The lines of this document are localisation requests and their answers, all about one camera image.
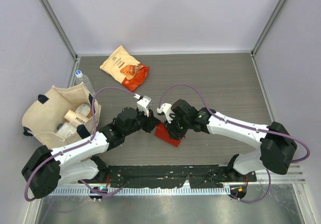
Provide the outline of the red paper box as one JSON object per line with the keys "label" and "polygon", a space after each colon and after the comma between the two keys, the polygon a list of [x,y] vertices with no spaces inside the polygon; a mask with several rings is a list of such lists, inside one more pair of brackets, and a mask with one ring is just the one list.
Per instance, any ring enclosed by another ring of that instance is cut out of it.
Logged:
{"label": "red paper box", "polygon": [[169,136],[169,132],[165,128],[163,122],[160,122],[157,125],[154,135],[174,147],[178,147],[182,140],[182,139],[179,139],[179,140],[171,139]]}

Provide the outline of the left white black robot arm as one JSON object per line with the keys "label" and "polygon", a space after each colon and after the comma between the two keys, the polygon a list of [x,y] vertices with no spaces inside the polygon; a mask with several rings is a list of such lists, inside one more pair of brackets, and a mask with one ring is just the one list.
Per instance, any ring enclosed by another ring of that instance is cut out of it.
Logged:
{"label": "left white black robot arm", "polygon": [[107,176],[105,163],[97,154],[107,152],[124,143],[125,137],[139,130],[153,131],[160,120],[149,110],[148,115],[126,107],[113,121],[92,135],[67,146],[48,149],[38,147],[22,169],[26,180],[25,200],[31,191],[33,199],[41,199],[57,186],[79,180],[102,183]]}

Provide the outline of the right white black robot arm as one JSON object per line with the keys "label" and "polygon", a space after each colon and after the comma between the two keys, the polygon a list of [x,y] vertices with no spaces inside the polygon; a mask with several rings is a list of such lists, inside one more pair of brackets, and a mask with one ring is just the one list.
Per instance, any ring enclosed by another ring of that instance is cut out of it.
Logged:
{"label": "right white black robot arm", "polygon": [[183,99],[162,104],[157,113],[166,117],[164,126],[170,139],[180,140],[188,130],[193,130],[229,137],[255,148],[251,153],[235,154],[231,158],[226,174],[232,181],[264,169],[285,175],[297,150],[297,144],[278,122],[267,126],[230,119],[213,109],[197,110]]}

